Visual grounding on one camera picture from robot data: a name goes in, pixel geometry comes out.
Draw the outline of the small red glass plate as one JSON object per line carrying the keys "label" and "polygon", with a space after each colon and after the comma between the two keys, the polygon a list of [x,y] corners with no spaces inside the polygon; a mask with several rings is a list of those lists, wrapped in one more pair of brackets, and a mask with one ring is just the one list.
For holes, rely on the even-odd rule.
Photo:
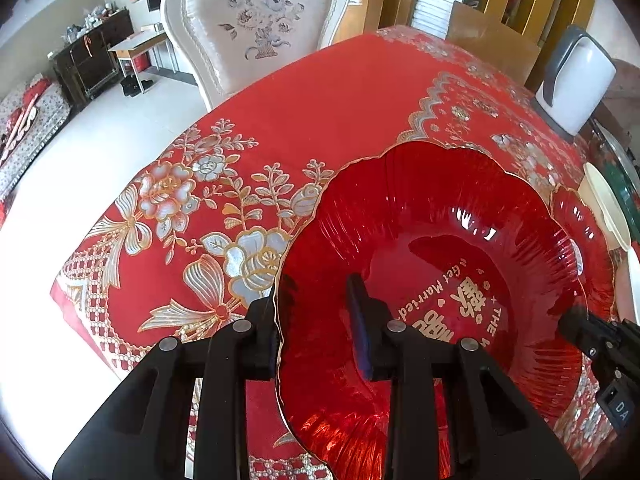
{"label": "small red glass plate", "polygon": [[596,217],[575,190],[563,185],[552,192],[550,211],[573,242],[587,307],[608,320],[615,301],[614,268]]}

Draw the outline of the large red glass plate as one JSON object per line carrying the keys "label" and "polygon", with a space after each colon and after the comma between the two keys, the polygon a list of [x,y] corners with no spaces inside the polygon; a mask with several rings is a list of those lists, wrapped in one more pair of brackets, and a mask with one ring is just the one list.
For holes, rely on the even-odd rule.
{"label": "large red glass plate", "polygon": [[582,296],[572,243],[523,179],[472,148],[411,141],[329,182],[280,270],[283,418],[337,479],[378,479],[390,384],[357,368],[347,281],[424,337],[471,337],[546,422],[570,405],[582,359],[556,331]]}

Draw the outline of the green plastic bowl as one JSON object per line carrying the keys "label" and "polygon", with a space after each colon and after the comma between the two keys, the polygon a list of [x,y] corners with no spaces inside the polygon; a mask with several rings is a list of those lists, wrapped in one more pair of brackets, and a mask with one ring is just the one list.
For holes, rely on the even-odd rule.
{"label": "green plastic bowl", "polygon": [[629,208],[639,211],[639,175],[622,144],[597,122],[600,136],[602,174],[612,185],[612,189],[620,194],[620,199]]}

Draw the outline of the cream plastic bowl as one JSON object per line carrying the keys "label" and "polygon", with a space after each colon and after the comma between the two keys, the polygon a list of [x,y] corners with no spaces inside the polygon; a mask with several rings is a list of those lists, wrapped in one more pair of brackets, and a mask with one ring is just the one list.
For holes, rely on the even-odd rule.
{"label": "cream plastic bowl", "polygon": [[628,252],[631,248],[630,231],[612,188],[591,162],[585,162],[582,169],[584,176],[579,183],[578,195],[593,213],[605,237],[606,247],[610,252],[615,249]]}

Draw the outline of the red floral tablecloth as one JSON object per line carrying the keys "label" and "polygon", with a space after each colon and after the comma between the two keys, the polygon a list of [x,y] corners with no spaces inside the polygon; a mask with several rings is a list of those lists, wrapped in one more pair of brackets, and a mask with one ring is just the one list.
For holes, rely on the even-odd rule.
{"label": "red floral tablecloth", "polygon": [[[498,70],[423,32],[382,29],[278,70],[186,129],[107,208],[53,297],[122,381],[163,338],[209,338],[271,298],[274,376],[245,385],[248,478],[337,479],[281,412],[278,279],[330,180],[411,141],[489,156],[530,185],[551,217],[552,192],[578,194],[589,158],[584,141],[561,139]],[[587,471],[615,434],[579,355],[570,405],[547,424]]]}

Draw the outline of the white electric kettle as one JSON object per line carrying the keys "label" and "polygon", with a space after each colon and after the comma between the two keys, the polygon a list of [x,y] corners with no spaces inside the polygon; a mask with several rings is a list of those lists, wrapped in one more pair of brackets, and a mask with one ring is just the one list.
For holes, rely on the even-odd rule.
{"label": "white electric kettle", "polygon": [[570,25],[544,66],[532,107],[561,139],[572,144],[615,75],[605,48],[585,29]]}

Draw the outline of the red patterned sofa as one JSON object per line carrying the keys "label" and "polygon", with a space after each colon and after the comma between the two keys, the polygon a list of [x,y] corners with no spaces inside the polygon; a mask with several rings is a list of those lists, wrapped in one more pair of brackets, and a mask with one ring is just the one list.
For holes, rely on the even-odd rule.
{"label": "red patterned sofa", "polygon": [[72,114],[62,86],[42,73],[17,84],[1,101],[1,201]]}

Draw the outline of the dark wooden sideboard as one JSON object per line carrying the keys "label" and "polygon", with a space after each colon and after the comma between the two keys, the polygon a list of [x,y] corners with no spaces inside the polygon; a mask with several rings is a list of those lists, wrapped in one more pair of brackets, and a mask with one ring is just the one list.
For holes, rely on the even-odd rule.
{"label": "dark wooden sideboard", "polygon": [[133,33],[129,11],[120,10],[51,56],[50,66],[73,108],[81,110],[122,79],[110,49]]}

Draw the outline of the small wooden desk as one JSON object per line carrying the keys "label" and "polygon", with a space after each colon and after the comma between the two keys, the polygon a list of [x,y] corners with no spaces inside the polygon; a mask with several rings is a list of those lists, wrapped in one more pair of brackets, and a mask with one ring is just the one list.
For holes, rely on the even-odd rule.
{"label": "small wooden desk", "polygon": [[146,88],[140,77],[140,70],[137,69],[134,60],[160,44],[164,44],[167,40],[168,36],[163,30],[142,30],[142,32],[137,32],[131,37],[110,47],[108,50],[115,55],[122,72],[125,71],[126,62],[131,65],[139,90],[141,93],[145,93]]}

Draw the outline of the white ornate floral chair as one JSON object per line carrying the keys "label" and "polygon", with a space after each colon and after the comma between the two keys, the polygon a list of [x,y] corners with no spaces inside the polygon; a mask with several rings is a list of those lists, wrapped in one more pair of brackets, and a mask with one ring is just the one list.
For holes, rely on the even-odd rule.
{"label": "white ornate floral chair", "polygon": [[348,0],[162,0],[160,17],[208,110],[332,44]]}

